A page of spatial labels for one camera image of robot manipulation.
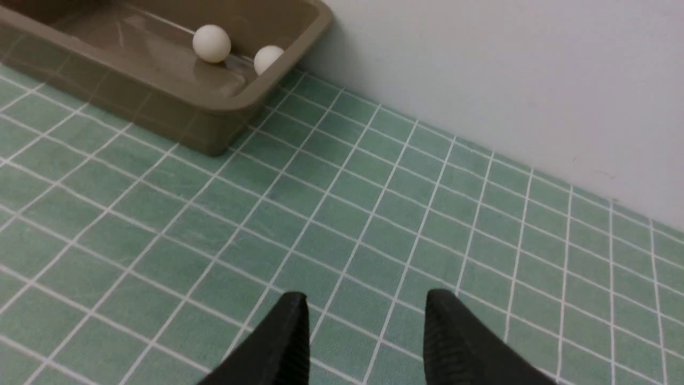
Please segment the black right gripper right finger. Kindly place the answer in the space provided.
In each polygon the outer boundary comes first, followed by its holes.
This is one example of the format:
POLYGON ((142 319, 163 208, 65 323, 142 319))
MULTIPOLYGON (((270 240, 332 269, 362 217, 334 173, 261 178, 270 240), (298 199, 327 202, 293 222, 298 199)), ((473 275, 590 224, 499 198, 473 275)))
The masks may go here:
POLYGON ((423 363, 427 384, 554 384, 447 289, 426 296, 423 363))

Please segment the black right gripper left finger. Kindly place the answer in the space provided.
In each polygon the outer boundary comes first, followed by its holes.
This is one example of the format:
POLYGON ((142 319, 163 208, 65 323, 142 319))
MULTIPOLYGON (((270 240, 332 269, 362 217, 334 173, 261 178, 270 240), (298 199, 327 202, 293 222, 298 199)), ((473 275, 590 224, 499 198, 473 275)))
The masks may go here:
POLYGON ((306 295, 285 292, 239 344, 200 384, 308 384, 309 309, 306 295))

